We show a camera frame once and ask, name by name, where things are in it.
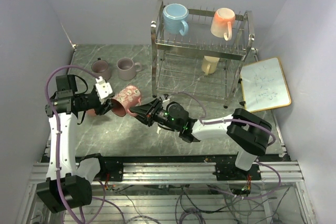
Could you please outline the salmon pink mug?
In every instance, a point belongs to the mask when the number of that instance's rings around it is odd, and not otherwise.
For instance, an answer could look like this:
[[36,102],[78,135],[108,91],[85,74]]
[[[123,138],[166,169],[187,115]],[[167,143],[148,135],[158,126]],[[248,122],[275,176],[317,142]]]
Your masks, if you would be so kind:
[[86,114],[89,115],[89,116],[96,116],[96,113],[95,113],[94,109],[87,110]]

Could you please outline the red mug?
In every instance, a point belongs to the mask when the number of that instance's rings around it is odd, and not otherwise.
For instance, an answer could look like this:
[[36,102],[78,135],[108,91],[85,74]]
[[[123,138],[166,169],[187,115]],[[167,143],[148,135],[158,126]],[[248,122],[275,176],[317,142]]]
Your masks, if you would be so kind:
[[129,85],[122,89],[118,94],[116,94],[112,99],[112,109],[111,111],[119,116],[124,117],[127,114],[130,116],[137,116],[136,113],[132,113],[130,108],[141,104],[142,94],[138,87]]

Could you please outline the dark mauve mug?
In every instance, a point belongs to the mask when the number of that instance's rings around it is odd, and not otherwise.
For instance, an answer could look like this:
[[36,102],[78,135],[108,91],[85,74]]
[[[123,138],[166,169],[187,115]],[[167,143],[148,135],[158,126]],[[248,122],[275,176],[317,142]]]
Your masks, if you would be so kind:
[[91,66],[92,72],[98,76],[102,76],[105,80],[111,78],[111,67],[109,63],[101,58],[98,58]]

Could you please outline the light purple mug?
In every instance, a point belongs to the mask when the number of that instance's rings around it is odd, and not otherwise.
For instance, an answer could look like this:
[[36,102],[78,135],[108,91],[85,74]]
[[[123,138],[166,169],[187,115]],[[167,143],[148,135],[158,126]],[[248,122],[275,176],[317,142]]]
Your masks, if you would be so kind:
[[137,72],[142,70],[139,62],[134,62],[131,58],[121,58],[117,62],[118,77],[122,80],[132,80]]

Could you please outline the cream yellow mug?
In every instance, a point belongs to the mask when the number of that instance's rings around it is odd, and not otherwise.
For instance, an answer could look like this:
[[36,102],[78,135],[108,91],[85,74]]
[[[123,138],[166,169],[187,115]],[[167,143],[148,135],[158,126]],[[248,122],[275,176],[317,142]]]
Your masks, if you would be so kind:
[[212,56],[204,56],[202,61],[202,71],[207,76],[215,72],[217,65],[219,63],[219,58]]

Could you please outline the blue mug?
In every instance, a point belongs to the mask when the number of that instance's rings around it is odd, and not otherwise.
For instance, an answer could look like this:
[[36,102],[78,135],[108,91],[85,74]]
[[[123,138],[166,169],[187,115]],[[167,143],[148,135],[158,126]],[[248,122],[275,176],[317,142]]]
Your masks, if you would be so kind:
[[164,29],[170,34],[185,36],[188,33],[188,9],[182,4],[168,4],[163,9]]

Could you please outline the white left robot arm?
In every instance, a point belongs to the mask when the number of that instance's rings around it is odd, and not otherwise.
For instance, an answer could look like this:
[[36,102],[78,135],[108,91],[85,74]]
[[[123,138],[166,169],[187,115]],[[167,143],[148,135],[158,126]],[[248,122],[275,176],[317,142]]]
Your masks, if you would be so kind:
[[94,110],[104,115],[112,108],[110,83],[98,77],[90,93],[78,93],[74,74],[56,77],[57,91],[45,107],[50,125],[50,159],[45,182],[37,185],[37,195],[52,213],[89,205],[91,183],[107,175],[99,153],[76,161],[78,114]]

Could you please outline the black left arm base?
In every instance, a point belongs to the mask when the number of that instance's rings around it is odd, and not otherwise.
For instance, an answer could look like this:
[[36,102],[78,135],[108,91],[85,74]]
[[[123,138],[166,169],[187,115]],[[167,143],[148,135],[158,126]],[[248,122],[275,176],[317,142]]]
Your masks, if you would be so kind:
[[121,182],[123,163],[115,158],[104,157],[100,153],[90,154],[79,160],[77,174],[90,182],[94,180]]

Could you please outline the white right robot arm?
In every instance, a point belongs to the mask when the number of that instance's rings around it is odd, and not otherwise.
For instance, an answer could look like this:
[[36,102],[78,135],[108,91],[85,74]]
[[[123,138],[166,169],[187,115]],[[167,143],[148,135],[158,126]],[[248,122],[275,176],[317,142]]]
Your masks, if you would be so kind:
[[265,155],[267,147],[276,140],[270,123],[242,108],[223,118],[201,120],[191,118],[177,102],[163,103],[154,99],[131,107],[130,112],[144,125],[152,126],[156,122],[166,130],[178,132],[187,143],[229,136],[240,147],[231,167],[232,175],[239,180],[249,175],[257,157]]

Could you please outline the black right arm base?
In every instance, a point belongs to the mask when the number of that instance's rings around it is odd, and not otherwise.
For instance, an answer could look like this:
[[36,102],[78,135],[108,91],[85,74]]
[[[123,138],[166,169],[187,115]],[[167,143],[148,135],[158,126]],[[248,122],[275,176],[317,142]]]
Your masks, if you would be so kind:
[[216,163],[213,175],[217,181],[234,181],[234,180],[261,180],[259,166],[253,164],[250,170],[244,171],[235,166],[233,162]]

